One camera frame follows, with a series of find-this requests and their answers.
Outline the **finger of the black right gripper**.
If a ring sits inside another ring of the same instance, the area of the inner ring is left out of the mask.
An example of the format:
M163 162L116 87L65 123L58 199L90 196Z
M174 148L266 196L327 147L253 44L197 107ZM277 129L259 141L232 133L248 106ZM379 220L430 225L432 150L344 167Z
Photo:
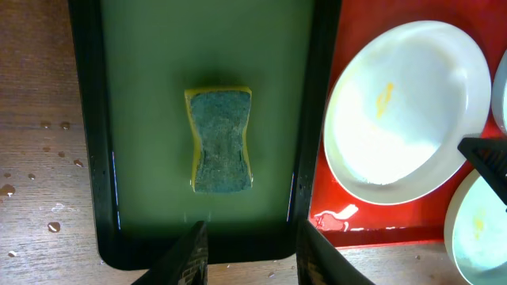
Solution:
M458 150L506 204L506 139L464 137Z

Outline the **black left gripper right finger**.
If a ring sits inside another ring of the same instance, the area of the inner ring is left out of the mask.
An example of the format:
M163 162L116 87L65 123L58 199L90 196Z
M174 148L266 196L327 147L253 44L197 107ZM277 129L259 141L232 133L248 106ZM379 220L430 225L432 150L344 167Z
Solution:
M296 263L299 285L373 285L308 220L298 222Z

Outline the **yellow green sponge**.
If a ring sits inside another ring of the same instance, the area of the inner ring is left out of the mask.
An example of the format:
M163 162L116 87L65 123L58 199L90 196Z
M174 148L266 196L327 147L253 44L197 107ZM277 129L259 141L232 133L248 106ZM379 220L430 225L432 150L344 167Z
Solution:
M229 194L252 188L246 145L252 91L222 86L185 91L193 134L191 186L196 193Z

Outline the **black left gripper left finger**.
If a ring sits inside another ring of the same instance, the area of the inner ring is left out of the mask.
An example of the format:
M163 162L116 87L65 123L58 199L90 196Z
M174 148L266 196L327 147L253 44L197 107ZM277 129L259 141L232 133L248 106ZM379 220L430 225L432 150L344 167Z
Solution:
M208 284L208 232L205 222L197 222L132 285L155 284Z

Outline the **white plate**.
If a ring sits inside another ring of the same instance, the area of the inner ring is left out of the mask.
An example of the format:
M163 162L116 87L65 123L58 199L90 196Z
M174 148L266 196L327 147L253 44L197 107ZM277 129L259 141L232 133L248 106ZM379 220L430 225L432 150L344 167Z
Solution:
M334 178L367 203L408 203L463 165L490 110L486 58L462 29L414 21L368 43L331 92L323 144Z

